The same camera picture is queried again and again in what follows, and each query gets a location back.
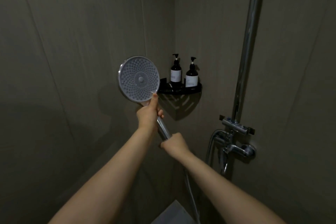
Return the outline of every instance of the chrome pipe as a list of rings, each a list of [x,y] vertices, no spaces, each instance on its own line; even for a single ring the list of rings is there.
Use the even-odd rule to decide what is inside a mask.
[[[231,119],[235,123],[240,122],[245,89],[253,54],[255,37],[257,35],[258,21],[263,0],[250,0],[249,11],[245,27],[243,50],[241,52],[239,74],[234,95],[233,110]]]

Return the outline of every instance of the bottle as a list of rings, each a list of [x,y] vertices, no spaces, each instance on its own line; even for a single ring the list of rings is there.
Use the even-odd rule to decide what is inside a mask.
[[[176,53],[173,55],[175,55],[175,60],[174,60],[174,65],[171,67],[171,70],[170,70],[170,84],[173,87],[177,87],[177,86],[181,86],[182,69],[177,59],[179,54]]]
[[[185,76],[185,86],[186,87],[195,87],[198,84],[198,72],[195,69],[194,60],[195,57],[191,57],[190,69]]]

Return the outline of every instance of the white label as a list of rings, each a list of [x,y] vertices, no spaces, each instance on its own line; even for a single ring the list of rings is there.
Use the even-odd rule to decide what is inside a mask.
[[[171,82],[180,82],[181,81],[182,70],[170,70],[170,81]]]
[[[198,83],[198,75],[196,76],[185,76],[185,86],[186,87],[195,87]]]

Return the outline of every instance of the shower wall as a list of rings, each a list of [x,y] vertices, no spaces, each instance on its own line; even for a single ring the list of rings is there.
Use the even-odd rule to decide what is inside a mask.
[[[175,51],[197,57],[197,107],[176,127],[204,158],[232,112],[249,0],[175,0]],[[288,223],[336,221],[336,0],[264,0],[241,122],[256,129],[233,183]]]
[[[0,7],[0,222],[46,223],[136,129],[137,105],[118,90],[117,70],[133,55],[164,70],[174,0]],[[174,199],[174,162],[155,140],[120,223],[150,223]]]

